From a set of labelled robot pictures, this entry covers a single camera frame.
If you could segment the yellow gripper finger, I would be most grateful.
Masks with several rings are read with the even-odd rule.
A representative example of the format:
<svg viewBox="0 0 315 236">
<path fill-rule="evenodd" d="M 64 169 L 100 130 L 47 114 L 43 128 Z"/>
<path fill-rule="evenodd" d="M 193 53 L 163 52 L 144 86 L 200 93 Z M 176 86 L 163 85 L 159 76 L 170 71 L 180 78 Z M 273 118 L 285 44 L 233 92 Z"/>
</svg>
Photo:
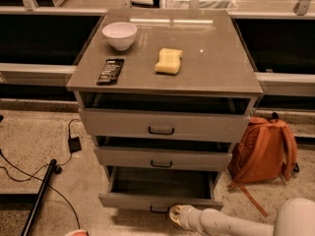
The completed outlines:
<svg viewBox="0 0 315 236">
<path fill-rule="evenodd" d="M 169 211 L 169 217 L 173 222 L 183 222 L 185 216 L 185 206 L 176 205 Z"/>
</svg>

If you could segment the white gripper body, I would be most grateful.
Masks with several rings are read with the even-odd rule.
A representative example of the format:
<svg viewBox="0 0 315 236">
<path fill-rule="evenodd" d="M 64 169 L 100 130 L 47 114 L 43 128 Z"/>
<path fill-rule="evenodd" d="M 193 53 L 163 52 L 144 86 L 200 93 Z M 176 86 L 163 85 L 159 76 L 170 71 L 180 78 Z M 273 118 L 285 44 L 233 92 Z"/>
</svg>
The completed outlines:
<svg viewBox="0 0 315 236">
<path fill-rule="evenodd" d="M 186 230 L 201 231 L 201 211 L 193 206 L 182 206 L 179 211 L 179 224 Z"/>
</svg>

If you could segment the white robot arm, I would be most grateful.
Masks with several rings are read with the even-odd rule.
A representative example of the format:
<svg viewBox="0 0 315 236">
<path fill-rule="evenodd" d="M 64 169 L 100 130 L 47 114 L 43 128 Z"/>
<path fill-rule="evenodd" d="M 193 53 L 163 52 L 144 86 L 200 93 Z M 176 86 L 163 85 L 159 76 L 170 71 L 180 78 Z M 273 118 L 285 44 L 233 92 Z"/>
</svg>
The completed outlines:
<svg viewBox="0 0 315 236">
<path fill-rule="evenodd" d="M 315 203 L 304 198 L 287 200 L 274 225 L 240 219 L 213 208 L 174 206 L 169 217 L 185 230 L 201 236 L 315 236 Z"/>
</svg>

